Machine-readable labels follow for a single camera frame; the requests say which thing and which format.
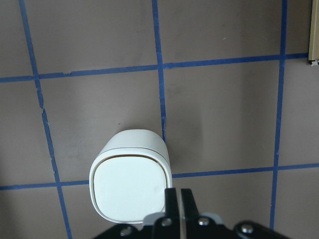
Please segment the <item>silver screw head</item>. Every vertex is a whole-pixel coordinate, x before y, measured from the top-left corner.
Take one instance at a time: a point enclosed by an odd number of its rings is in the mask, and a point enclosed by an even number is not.
[[[126,236],[128,236],[128,235],[130,235],[131,233],[132,233],[132,228],[131,227],[126,227],[126,228],[123,228],[122,230],[121,230],[121,232],[120,232],[120,235],[122,236],[122,237],[126,237]]]
[[[199,218],[198,224],[201,226],[207,226],[209,224],[209,218],[207,218],[207,217]]]
[[[173,221],[170,218],[164,218],[161,222],[162,227],[169,227]]]
[[[253,228],[252,225],[243,224],[243,225],[241,226],[241,231],[242,231],[243,233],[251,234],[251,233],[253,233],[254,228]]]

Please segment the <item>white object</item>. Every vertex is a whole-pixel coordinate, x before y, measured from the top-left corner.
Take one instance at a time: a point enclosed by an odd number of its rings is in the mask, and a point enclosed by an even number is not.
[[[172,187],[164,141],[145,129],[116,134],[94,160],[89,187],[95,210],[115,223],[141,223],[163,211],[164,190]]]

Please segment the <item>container lid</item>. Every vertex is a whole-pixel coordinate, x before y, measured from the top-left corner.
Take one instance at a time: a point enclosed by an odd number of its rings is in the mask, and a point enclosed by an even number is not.
[[[95,207],[102,217],[117,223],[139,223],[163,209],[166,176],[149,158],[119,156],[95,169],[93,187]]]

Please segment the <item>vertical blue tape strip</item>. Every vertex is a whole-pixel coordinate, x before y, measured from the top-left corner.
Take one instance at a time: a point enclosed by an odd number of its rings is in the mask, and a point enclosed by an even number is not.
[[[286,59],[286,37],[287,37],[287,0],[282,0],[282,19],[281,19],[281,45],[280,45],[280,66],[279,66],[279,82],[278,82],[278,99],[277,99],[277,119],[276,119],[276,136],[275,136],[275,153],[274,153],[274,171],[272,183],[272,197],[270,208],[270,225],[271,229],[275,226],[276,212],[276,195],[278,181],[278,165],[279,165],[279,148],[280,148],[280,131],[283,107],[284,93],[284,77],[285,77],[285,59]]]
[[[72,239],[71,229],[70,229],[69,220],[68,220],[66,207],[65,207],[65,201],[64,201],[64,197],[63,197],[62,188],[61,188],[61,185],[60,185],[59,172],[58,172],[57,165],[56,165],[55,158],[54,158],[54,150],[53,150],[53,144],[52,144],[52,140],[51,140],[49,123],[48,123],[48,119],[47,119],[47,115],[46,115],[45,109],[43,107],[43,95],[42,95],[41,84],[40,84],[40,80],[39,80],[39,73],[38,73],[38,69],[37,69],[37,66],[36,66],[34,51],[33,51],[33,47],[32,47],[31,33],[30,33],[28,21],[27,21],[26,8],[25,8],[24,0],[19,0],[19,5],[20,5],[23,28],[24,28],[25,38],[26,38],[27,47],[28,47],[28,51],[29,51],[29,56],[30,56],[30,62],[31,62],[31,66],[32,66],[33,76],[35,77],[34,81],[35,81],[35,86],[36,86],[36,92],[37,92],[37,96],[38,96],[38,101],[39,101],[40,107],[42,109],[42,121],[43,121],[43,126],[44,126],[46,140],[47,140],[47,143],[48,143],[49,153],[50,153],[50,157],[51,157],[52,168],[53,168],[53,171],[54,171],[54,178],[55,178],[56,188],[57,188],[58,195],[59,195],[61,210],[62,210],[63,219],[64,219],[64,224],[65,224],[65,228],[66,228],[66,232],[67,232],[68,238]]]
[[[157,0],[152,0],[152,9],[153,9],[153,22],[154,22],[155,48],[156,48],[156,56],[158,60],[158,72],[159,72],[159,102],[160,102],[161,130],[162,130],[163,140],[166,142],[165,85],[164,85],[163,59],[161,54],[160,35],[159,35],[160,22],[159,22],[159,9],[158,9]]]

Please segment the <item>white plastic container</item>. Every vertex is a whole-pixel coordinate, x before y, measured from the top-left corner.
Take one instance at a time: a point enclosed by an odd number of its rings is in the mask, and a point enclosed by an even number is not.
[[[89,187],[95,210],[115,223],[141,223],[163,211],[164,190],[172,187],[164,141],[145,129],[116,134],[94,160]]]

